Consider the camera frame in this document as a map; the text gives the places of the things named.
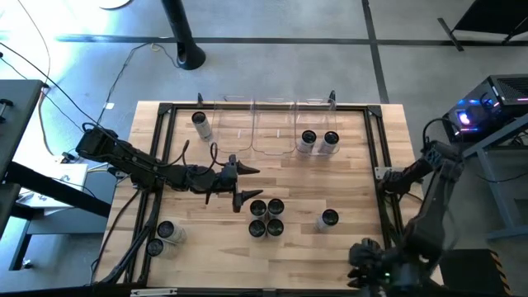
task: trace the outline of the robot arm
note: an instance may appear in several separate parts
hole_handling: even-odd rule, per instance
[[[385,194],[403,195],[411,184],[434,172],[418,214],[409,220],[403,237],[387,251],[365,238],[352,246],[349,262],[351,287],[374,290],[383,287],[388,295],[420,288],[430,278],[441,259],[445,239],[442,220],[453,188],[464,165],[458,149],[431,141],[423,155],[401,172],[386,172],[378,185]]]
[[[85,130],[75,150],[85,159],[108,162],[129,174],[130,180],[141,190],[155,191],[165,183],[175,191],[205,194],[206,204],[212,193],[232,192],[235,213],[240,212],[244,201],[262,193],[262,190],[238,193],[238,175],[259,173],[260,170],[243,165],[234,154],[222,164],[218,173],[203,166],[166,164],[117,139],[116,132],[97,126]]]

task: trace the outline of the cable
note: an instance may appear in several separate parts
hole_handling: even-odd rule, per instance
[[[19,73],[18,70],[16,68],[13,67],[13,65],[9,64],[5,59],[3,58],[0,58],[5,64],[7,64],[7,66],[11,67],[11,69],[13,69],[16,73],[18,73],[18,75],[22,76],[24,79],[27,79],[27,77],[25,77],[24,75],[22,75],[22,73]]]
[[[40,32],[40,29],[39,27],[36,25],[35,21],[33,20],[33,17],[31,17],[31,14],[27,11],[26,7],[24,6],[24,4],[22,4],[21,0],[17,0],[18,1],[18,4],[20,4],[20,6],[22,7],[22,9],[24,10],[24,12],[26,13],[27,17],[29,17],[31,23],[33,23],[33,26],[35,27],[36,31],[39,33],[39,36],[40,36],[40,39],[42,40],[42,43],[44,44],[44,47],[46,49],[46,55],[48,56],[48,71],[47,71],[47,74],[45,75],[45,81],[44,81],[44,84],[47,85],[48,83],[48,77],[50,76],[50,71],[51,71],[51,56],[50,56],[50,49],[48,48],[48,44],[46,43],[46,40],[44,38],[44,36],[42,35],[42,32]],[[57,107],[59,109],[59,111],[68,118],[67,115],[65,115],[61,110],[60,108],[53,102],[53,105],[55,105],[55,107]],[[46,138],[46,134],[45,134],[45,130],[44,130],[44,122],[42,120],[42,104],[44,103],[44,100],[39,100],[39,103],[38,103],[38,106],[37,106],[37,111],[39,112],[39,121],[40,121],[40,128],[42,129],[42,136],[43,136],[43,140],[44,140],[44,145],[46,147],[46,149],[48,150],[48,153],[50,155],[53,155],[53,153],[51,153],[51,149],[48,145],[48,140]]]
[[[129,52],[129,56],[126,58],[125,62],[123,63],[123,66],[121,67],[121,70],[119,71],[119,73],[117,74],[117,77],[115,78],[115,81],[114,83],[112,83],[112,86],[110,87],[110,91],[108,91],[108,96],[106,97],[106,101],[105,101],[105,105],[103,106],[102,110],[101,110],[101,114],[99,115],[99,117],[97,118],[97,123],[101,123],[101,119],[102,119],[102,116],[103,114],[105,113],[105,110],[106,110],[106,104],[108,104],[108,102],[110,102],[110,97],[112,96],[112,93],[114,92],[114,90],[116,89],[116,84],[117,82],[119,81],[119,79],[121,78],[121,76],[123,75],[123,72],[125,71],[125,68],[129,65],[130,63],[130,60],[132,60],[132,57],[134,56],[134,53],[136,50],[139,50],[140,48],[146,46],[146,45],[150,45],[150,49],[154,52],[157,52],[159,51],[159,49],[154,49],[153,45],[156,45],[158,48],[162,48],[163,49],[163,52],[165,53],[165,55],[171,60],[172,62],[172,65],[175,67],[175,68],[179,68],[176,63],[174,62],[174,59],[168,54],[167,50],[162,46],[162,45],[159,45],[159,44],[154,44],[154,43],[150,43],[150,42],[147,42],[147,43],[144,43],[142,45],[139,45],[139,46],[136,46],[134,47],[130,52]]]
[[[137,190],[132,195],[132,197],[130,197],[130,199],[125,203],[125,205],[123,205],[123,207],[117,213],[117,216],[115,217],[114,222],[112,223],[110,229],[108,229],[108,234],[106,235],[105,241],[101,245],[101,250],[99,251],[99,255],[97,256],[97,259],[95,259],[92,262],[92,264],[90,265],[90,284],[93,283],[93,277],[94,277],[93,274],[95,273],[95,271],[99,267],[99,261],[101,260],[102,253],[105,251],[106,244],[108,243],[108,238],[110,238],[110,236],[112,235],[112,232],[114,232],[114,229],[116,228],[117,222],[119,222],[119,219],[124,214],[125,210],[129,207],[130,203],[132,203],[132,201],[134,201],[134,199],[138,196],[139,193],[140,193],[140,190]]]
[[[432,119],[423,127],[423,131],[422,131],[423,149],[425,149],[425,147],[426,147],[426,132],[427,132],[427,128],[429,127],[429,125],[431,125],[432,123],[437,122],[437,121],[444,121],[446,123],[449,123],[450,125],[453,125],[456,128],[456,130],[460,133],[460,128],[455,123],[453,123],[452,121],[450,121],[448,119],[445,119],[445,118]]]
[[[77,127],[77,129],[79,129],[80,132],[83,132],[83,130],[81,129],[81,127],[79,127],[79,125],[77,125],[77,123],[76,123],[75,121],[73,121],[72,118],[70,118],[69,116],[67,116],[67,115],[64,113],[64,111],[61,110],[60,107],[57,106],[57,104],[56,104],[53,100],[51,100],[50,97],[48,97],[48,94],[44,94],[44,97],[46,97],[46,98],[49,100],[49,102],[51,102],[51,104],[53,104],[55,107],[57,107],[57,110],[59,110],[59,112],[60,112],[60,113],[66,118],[66,119],[68,119],[73,125],[75,125],[75,126]],[[42,116],[40,116],[40,124],[41,124],[41,126],[42,126],[42,134],[45,135],[45,132],[44,132],[44,125],[43,125],[43,123],[42,123]]]
[[[211,162],[211,164],[209,165],[209,167],[208,167],[207,169],[205,169],[203,172],[192,172],[192,174],[193,174],[194,176],[199,177],[199,176],[202,176],[202,175],[206,174],[206,173],[209,172],[209,171],[213,168],[213,166],[217,163],[217,162],[216,162],[216,158],[218,157],[218,145],[216,144],[216,142],[213,142],[213,143],[211,144],[211,146],[210,146],[210,148],[209,148],[209,151],[210,151],[210,153],[211,153],[211,157],[213,158],[213,161]],[[187,167],[187,163],[186,163],[186,161],[185,161],[185,154],[184,154],[184,153],[182,154],[181,161],[183,162],[183,165],[184,165],[185,167]]]
[[[5,64],[7,64],[7,66],[11,67],[16,73],[18,73],[18,75],[20,75],[22,78],[27,79],[26,76],[24,76],[22,73],[18,72],[18,70],[17,70],[15,67],[13,67],[13,65],[11,65],[10,63],[8,63],[5,59],[3,59],[3,58],[0,58],[0,59],[1,59]],[[67,115],[64,113],[64,111],[61,110],[60,107],[57,106],[57,104],[55,104],[55,102],[54,102],[53,100],[51,100],[51,98],[48,96],[48,94],[44,94],[44,97],[46,97],[46,98],[51,102],[51,104],[53,104],[55,107],[57,107],[57,109],[59,110],[59,112],[60,112],[63,116],[65,116],[65,117],[66,117],[66,118],[67,118],[72,124],[74,124],[74,125],[79,129],[79,131],[83,132],[83,131],[81,130],[81,127],[79,127],[79,125],[77,125],[77,123],[75,123],[75,121],[73,121],[69,116],[67,116]],[[40,110],[39,110],[39,116],[40,116],[40,126],[41,126],[41,128],[42,128],[42,134],[45,135],[45,132],[44,132],[44,125],[43,125],[43,123],[42,123],[42,116],[41,116],[41,112],[40,112]]]
[[[519,177],[526,176],[526,175],[528,175],[528,172],[524,172],[524,173],[518,174],[518,175],[516,175],[514,177],[509,177],[509,178],[506,178],[506,179],[503,179],[503,180],[500,180],[500,181],[492,181],[492,180],[488,180],[486,177],[482,177],[479,174],[475,173],[475,176],[477,176],[481,180],[486,181],[486,182],[491,182],[491,183],[509,182],[509,181],[516,180]]]
[[[159,165],[158,167],[169,167],[176,164],[176,162],[180,161],[180,159],[183,158],[185,152],[187,151],[187,148],[189,148],[189,139],[185,141],[185,144],[183,144],[183,149],[181,150],[180,156],[176,158],[176,160],[167,164]]]
[[[411,196],[411,197],[413,197],[413,198],[416,198],[417,200],[423,202],[423,199],[422,199],[422,198],[420,198],[420,197],[418,197],[418,196],[412,194],[411,192],[407,192],[407,193],[405,193],[404,195],[409,195],[409,196]]]
[[[11,51],[13,54],[16,54],[17,56],[19,56],[21,59],[23,59],[24,61],[26,61],[29,65],[33,66],[33,68],[35,68],[38,72],[40,72],[40,74],[42,75],[45,75],[42,70],[40,70],[38,67],[36,67],[32,62],[30,62],[28,59],[26,59],[24,56],[22,56],[21,54],[18,54],[14,49],[10,48],[9,46],[5,45],[4,43],[0,42],[0,45],[2,45],[3,47],[5,47],[6,49],[8,49],[9,51]],[[70,102],[72,102],[72,104],[83,114],[85,115],[88,119],[90,119],[91,121],[93,121],[94,123],[96,123],[96,121],[91,118],[91,116],[89,116],[86,112],[84,112],[81,107],[79,107],[77,105],[77,103],[75,103],[75,101],[57,84],[55,83],[53,80],[51,80],[50,77],[48,77],[46,75],[46,77],[48,78],[48,80],[53,83],[54,86],[56,86],[65,96],[66,98],[68,98],[68,100]]]
[[[39,33],[40,38],[42,39],[42,43],[44,44],[44,47],[46,48],[46,54],[48,55],[48,73],[45,75],[46,80],[44,83],[48,82],[48,77],[50,76],[50,70],[51,70],[51,57],[50,57],[50,49],[48,48],[48,44],[46,44],[46,40],[44,39],[44,36],[40,32],[39,27],[35,24],[35,21],[33,21],[33,18],[31,17],[30,13],[26,10],[26,7],[24,7],[24,4],[20,0],[17,0],[24,12],[26,12],[27,17],[30,18],[30,21],[33,23],[33,26],[35,27],[36,31]]]

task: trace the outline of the gray floor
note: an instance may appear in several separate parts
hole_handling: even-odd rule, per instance
[[[134,0],[116,11],[103,11],[90,2],[22,0],[43,31],[51,52],[51,77],[91,116],[98,116],[106,94],[135,44],[59,43],[55,35],[106,34],[170,36],[158,1]],[[371,0],[379,39],[445,40],[436,18],[453,26],[472,1]],[[367,38],[361,0],[184,0],[196,37]],[[0,6],[3,42],[12,45],[40,68],[47,58],[39,36],[18,2]],[[165,45],[173,53],[175,45]],[[222,95],[255,97],[321,97],[332,89],[340,102],[380,102],[368,45],[200,45],[205,65],[195,71],[175,69],[162,52],[138,50],[111,98],[115,103],[102,121],[122,138],[130,132],[139,100],[207,100]],[[31,78],[38,73],[4,51],[5,60]],[[412,145],[418,156],[422,127],[441,116],[489,74],[528,72],[528,48],[466,48],[381,46],[389,100],[405,106]],[[0,78],[18,78],[0,63]],[[86,120],[56,90],[51,98],[78,123]],[[73,148],[80,133],[48,102],[43,120],[51,150]],[[430,135],[444,137],[439,126]],[[450,203],[461,233],[457,248],[493,248],[503,261],[516,295],[528,295],[526,238],[486,242],[485,234],[502,227],[485,183],[475,178],[478,166],[469,163]],[[515,173],[506,168],[505,176]],[[522,186],[524,180],[518,181]],[[39,236],[27,256],[36,264],[30,271],[7,271],[22,222],[12,219],[0,242],[0,291],[84,285],[89,263],[101,235]],[[452,226],[446,226],[450,235]]]

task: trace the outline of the wooden table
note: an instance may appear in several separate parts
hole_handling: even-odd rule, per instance
[[[148,152],[159,102],[140,101],[129,141]],[[384,126],[394,167],[414,162],[408,127],[401,105],[382,105]],[[192,123],[193,111],[178,111],[169,160],[176,158],[186,139],[191,141],[187,162],[208,165],[209,146],[200,141]],[[211,119],[213,111],[206,112]],[[258,199],[285,202],[285,232],[278,240],[253,241],[247,202],[240,214],[231,207],[231,196],[204,196],[175,192],[166,187],[158,222],[171,220],[183,226],[188,235],[178,256],[172,260],[153,258],[148,286],[213,288],[346,289],[348,250],[362,238],[382,243],[380,217],[370,168],[365,124],[360,112],[338,112],[340,150],[330,159],[301,160],[295,156],[268,156],[252,150],[239,153],[244,164],[261,173],[239,177],[241,190],[263,189]],[[161,157],[162,143],[158,157]],[[267,144],[273,147],[276,137]],[[221,153],[219,160],[228,154]],[[380,149],[378,159],[382,160]],[[419,186],[412,193],[422,196]],[[134,194],[130,181],[118,185],[108,227],[124,203]],[[139,199],[125,212],[104,251],[97,279],[106,276],[130,245]],[[420,202],[412,197],[401,202],[403,222],[412,218]],[[316,233],[314,222],[327,208],[335,209],[339,224],[328,233]],[[144,247],[138,252],[134,278],[143,261]]]

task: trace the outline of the clear plastic bin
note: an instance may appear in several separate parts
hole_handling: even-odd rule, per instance
[[[253,149],[266,155],[295,151],[295,101],[277,97],[255,101]]]
[[[309,156],[328,157],[339,151],[339,143],[331,150],[321,151],[324,136],[327,132],[337,131],[336,102],[331,99],[305,99],[297,102],[295,117],[295,144],[297,153]],[[311,152],[302,153],[299,151],[301,135],[306,130],[312,130],[317,139]]]
[[[223,96],[214,101],[211,123],[213,138],[221,153],[241,153],[252,147],[253,138],[252,97]]]

